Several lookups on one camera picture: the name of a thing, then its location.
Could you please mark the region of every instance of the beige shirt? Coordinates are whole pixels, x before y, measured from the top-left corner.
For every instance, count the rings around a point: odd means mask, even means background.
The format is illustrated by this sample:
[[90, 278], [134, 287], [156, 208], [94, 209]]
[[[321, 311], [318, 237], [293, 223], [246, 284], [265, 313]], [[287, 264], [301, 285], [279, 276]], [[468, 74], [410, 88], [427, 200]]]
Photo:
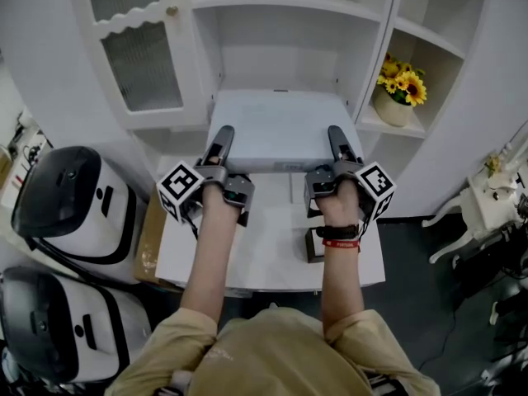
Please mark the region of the beige shirt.
[[440, 394], [372, 310], [344, 318], [326, 336], [318, 320], [288, 308], [265, 309], [216, 331], [206, 315], [178, 309], [106, 396], [151, 396], [178, 370], [194, 371], [190, 395], [370, 395], [366, 371], [397, 378], [409, 394]]

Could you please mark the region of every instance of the wristwatch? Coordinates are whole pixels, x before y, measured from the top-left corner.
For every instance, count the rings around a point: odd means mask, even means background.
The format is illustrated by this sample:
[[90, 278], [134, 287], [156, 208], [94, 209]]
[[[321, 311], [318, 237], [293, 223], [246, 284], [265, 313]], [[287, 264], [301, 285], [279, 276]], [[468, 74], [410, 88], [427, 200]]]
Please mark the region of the wristwatch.
[[343, 228], [334, 228], [332, 226], [319, 226], [315, 233], [323, 239], [349, 240], [358, 238], [360, 228], [358, 224], [349, 224]]

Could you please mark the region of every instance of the yellow flower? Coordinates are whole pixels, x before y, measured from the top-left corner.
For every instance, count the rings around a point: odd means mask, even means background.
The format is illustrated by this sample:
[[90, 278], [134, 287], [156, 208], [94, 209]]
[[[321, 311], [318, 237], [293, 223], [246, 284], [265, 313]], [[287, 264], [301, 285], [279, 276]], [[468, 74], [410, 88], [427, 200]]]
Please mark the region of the yellow flower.
[[395, 78], [398, 75], [399, 68], [396, 63], [384, 62], [383, 67], [381, 68], [381, 73], [386, 78]]
[[404, 72], [401, 75], [407, 82], [407, 96], [405, 101], [416, 107], [416, 104], [423, 104], [427, 99], [427, 90], [423, 81], [414, 72]]
[[502, 171], [501, 159], [496, 153], [491, 153], [488, 155], [488, 159], [486, 160], [484, 166], [486, 166], [488, 169], [488, 177], [491, 177], [495, 173], [500, 173]]
[[412, 71], [413, 71], [413, 66], [411, 66], [410, 63], [402, 63], [401, 66], [399, 67], [399, 72], [400, 73], [412, 72]]
[[394, 94], [396, 92], [396, 81], [393, 79], [387, 79], [385, 82], [385, 88], [389, 94]]
[[398, 75], [394, 81], [396, 81], [396, 87], [398, 87], [399, 89], [401, 90], [406, 90], [407, 89], [407, 86], [408, 86], [408, 83], [407, 81], [405, 80], [405, 78], [403, 77], [403, 75]]

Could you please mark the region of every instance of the red wristband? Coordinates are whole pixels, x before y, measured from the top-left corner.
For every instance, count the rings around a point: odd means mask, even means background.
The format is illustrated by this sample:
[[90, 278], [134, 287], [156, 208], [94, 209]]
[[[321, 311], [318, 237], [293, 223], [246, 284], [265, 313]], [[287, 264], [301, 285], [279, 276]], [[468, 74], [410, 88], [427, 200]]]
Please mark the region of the red wristband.
[[323, 245], [330, 248], [358, 248], [360, 241], [337, 241], [332, 239], [323, 239]]

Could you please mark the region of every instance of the hand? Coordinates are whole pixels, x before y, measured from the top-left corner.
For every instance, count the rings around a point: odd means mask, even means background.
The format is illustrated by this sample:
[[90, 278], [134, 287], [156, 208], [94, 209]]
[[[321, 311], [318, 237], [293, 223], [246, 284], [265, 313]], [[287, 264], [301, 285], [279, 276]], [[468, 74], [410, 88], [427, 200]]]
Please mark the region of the hand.
[[315, 200], [324, 216], [324, 223], [334, 228], [358, 224], [357, 188], [353, 181], [345, 179], [339, 184], [337, 194]]
[[222, 222], [237, 223], [240, 209], [224, 201], [222, 189], [216, 183], [205, 185], [202, 195], [204, 216], [214, 217]]

